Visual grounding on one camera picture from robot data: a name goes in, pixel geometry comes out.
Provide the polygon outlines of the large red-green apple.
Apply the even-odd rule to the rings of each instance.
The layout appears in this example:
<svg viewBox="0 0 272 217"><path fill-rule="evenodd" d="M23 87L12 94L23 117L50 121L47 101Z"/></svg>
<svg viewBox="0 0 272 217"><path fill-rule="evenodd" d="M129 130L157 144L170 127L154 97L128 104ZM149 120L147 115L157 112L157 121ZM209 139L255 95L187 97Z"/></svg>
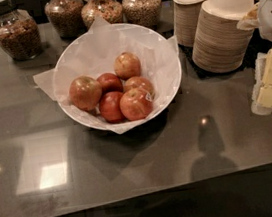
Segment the large red-green apple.
<svg viewBox="0 0 272 217"><path fill-rule="evenodd" d="M70 102L85 112L95 109L103 94L100 83L85 75L74 79L69 88Z"/></svg>

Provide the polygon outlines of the right red-yellow apple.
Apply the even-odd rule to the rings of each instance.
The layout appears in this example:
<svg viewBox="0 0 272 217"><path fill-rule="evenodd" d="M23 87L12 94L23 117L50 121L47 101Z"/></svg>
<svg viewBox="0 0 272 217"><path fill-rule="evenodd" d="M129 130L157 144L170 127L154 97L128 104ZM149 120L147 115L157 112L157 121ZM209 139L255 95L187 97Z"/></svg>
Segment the right red-yellow apple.
<svg viewBox="0 0 272 217"><path fill-rule="evenodd" d="M150 80L144 76L134 76L127 79L127 81L124 83L123 91L128 92L130 89L135 89L135 87L147 90L151 96L155 95L153 83L151 83Z"/></svg>

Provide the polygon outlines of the red-yellow apple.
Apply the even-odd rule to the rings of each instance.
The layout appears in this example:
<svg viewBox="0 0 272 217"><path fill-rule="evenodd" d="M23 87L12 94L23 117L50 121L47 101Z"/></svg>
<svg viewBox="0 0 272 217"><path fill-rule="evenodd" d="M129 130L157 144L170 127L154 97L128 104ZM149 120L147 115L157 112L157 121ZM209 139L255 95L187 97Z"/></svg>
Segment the red-yellow apple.
<svg viewBox="0 0 272 217"><path fill-rule="evenodd" d="M124 83L123 91L128 92L130 89L135 89L135 87L147 90L151 96L155 95L153 83L151 83L150 80L144 76L134 76L127 79L127 81Z"/></svg>
<svg viewBox="0 0 272 217"><path fill-rule="evenodd" d="M127 80L141 75L141 61L130 52L124 52L117 56L114 61L114 71L119 78Z"/></svg>

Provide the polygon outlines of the back red-yellow apple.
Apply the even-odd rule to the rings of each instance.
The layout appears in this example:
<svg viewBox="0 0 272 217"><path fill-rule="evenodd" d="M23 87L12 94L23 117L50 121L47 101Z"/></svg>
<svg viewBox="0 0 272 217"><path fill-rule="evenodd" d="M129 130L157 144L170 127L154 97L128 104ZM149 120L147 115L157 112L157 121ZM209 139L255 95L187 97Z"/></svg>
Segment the back red-yellow apple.
<svg viewBox="0 0 272 217"><path fill-rule="evenodd" d="M124 52L117 56L114 61L114 71L119 78L127 80L141 75L141 61L130 52Z"/></svg>

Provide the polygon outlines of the front apple with sticker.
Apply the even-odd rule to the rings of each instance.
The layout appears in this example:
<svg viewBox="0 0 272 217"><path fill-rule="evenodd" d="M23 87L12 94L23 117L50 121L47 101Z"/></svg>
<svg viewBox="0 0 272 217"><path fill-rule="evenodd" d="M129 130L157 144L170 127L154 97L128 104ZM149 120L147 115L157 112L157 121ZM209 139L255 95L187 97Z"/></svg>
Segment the front apple with sticker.
<svg viewBox="0 0 272 217"><path fill-rule="evenodd" d="M143 120L153 111L151 94L143 88L130 89L122 95L120 110L129 121Z"/></svg>

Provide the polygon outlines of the middle dark red apple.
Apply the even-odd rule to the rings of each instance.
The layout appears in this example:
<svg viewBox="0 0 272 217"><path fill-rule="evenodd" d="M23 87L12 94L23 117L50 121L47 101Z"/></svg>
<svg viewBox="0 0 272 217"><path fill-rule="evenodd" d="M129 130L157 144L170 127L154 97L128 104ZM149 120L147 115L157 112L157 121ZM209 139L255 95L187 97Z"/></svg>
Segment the middle dark red apple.
<svg viewBox="0 0 272 217"><path fill-rule="evenodd" d="M121 92L123 90L121 79L114 73L102 74L97 78L97 81L100 83L100 86L102 86L102 93L104 94L113 91Z"/></svg>

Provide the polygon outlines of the dark red apple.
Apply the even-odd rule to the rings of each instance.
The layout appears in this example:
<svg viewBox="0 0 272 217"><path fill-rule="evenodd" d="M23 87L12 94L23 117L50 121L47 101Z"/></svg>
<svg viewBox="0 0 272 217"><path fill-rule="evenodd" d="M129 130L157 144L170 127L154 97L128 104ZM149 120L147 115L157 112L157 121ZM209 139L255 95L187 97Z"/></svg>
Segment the dark red apple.
<svg viewBox="0 0 272 217"><path fill-rule="evenodd" d="M121 92L123 90L121 79L114 73L102 74L97 78L97 81L100 83L100 86L102 86L102 93L104 94L113 91Z"/></svg>
<svg viewBox="0 0 272 217"><path fill-rule="evenodd" d="M116 124L125 120L119 106L122 95L121 92L113 91L101 97L98 108L105 121Z"/></svg>

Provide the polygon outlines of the front dark red apple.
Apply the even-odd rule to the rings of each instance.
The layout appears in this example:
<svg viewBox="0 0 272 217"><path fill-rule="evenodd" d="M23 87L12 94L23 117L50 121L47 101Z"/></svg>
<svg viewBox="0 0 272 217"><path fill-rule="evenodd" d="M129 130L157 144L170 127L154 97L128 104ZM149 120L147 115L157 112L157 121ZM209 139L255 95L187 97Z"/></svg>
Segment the front dark red apple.
<svg viewBox="0 0 272 217"><path fill-rule="evenodd" d="M116 124L125 120L119 106L122 95L121 92L113 91L101 97L98 108L105 121Z"/></svg>

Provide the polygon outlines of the black mat under bowls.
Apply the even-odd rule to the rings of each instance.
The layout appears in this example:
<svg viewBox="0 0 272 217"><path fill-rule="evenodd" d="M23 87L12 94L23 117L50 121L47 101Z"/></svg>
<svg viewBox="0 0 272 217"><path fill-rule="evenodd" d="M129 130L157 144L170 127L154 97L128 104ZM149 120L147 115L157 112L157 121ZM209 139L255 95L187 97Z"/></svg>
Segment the black mat under bowls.
<svg viewBox="0 0 272 217"><path fill-rule="evenodd" d="M192 47L185 47L185 46L179 46L179 51L182 52L188 63L193 67L194 72L196 73L196 76L199 79L206 79L206 78L213 78L213 77L220 77L220 76L227 76L227 75L233 75L236 72L241 72L241 70L245 70L248 68L255 68L255 60L258 56L258 53L265 53L269 51L269 49L272 48L272 42L262 39L260 37L260 32L255 29L251 41L248 44L247 51L245 53L245 57L242 60L242 64L240 67L235 69L234 71L230 71L227 73L215 73L210 72L201 69L196 64L194 64L192 59Z"/></svg>

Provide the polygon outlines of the glass cereal jar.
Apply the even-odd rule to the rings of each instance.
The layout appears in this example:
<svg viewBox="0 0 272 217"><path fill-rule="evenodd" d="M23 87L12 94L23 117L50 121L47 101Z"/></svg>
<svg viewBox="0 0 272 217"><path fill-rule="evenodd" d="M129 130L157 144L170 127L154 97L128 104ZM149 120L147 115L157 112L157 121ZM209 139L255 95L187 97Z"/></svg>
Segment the glass cereal jar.
<svg viewBox="0 0 272 217"><path fill-rule="evenodd" d="M87 28L89 28L96 17L102 17L108 23L122 23L123 12L122 5L117 0L88 0L81 11L82 19Z"/></svg>
<svg viewBox="0 0 272 217"><path fill-rule="evenodd" d="M161 0L122 0L125 18L130 24L154 28L160 18Z"/></svg>
<svg viewBox="0 0 272 217"><path fill-rule="evenodd" d="M0 0L0 48L16 61L32 59L43 48L35 20L13 0Z"/></svg>
<svg viewBox="0 0 272 217"><path fill-rule="evenodd" d="M73 38L84 27L82 0L49 0L44 11L61 38Z"/></svg>

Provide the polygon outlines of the left glass cereal jar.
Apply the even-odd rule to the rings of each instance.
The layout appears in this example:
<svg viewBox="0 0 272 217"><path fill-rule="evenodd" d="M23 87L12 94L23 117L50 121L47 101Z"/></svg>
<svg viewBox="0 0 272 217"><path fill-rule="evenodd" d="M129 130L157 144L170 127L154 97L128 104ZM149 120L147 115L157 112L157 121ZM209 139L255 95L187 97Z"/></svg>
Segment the left glass cereal jar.
<svg viewBox="0 0 272 217"><path fill-rule="evenodd" d="M43 48L35 20L13 0L0 0L0 48L16 61L32 59Z"/></svg>

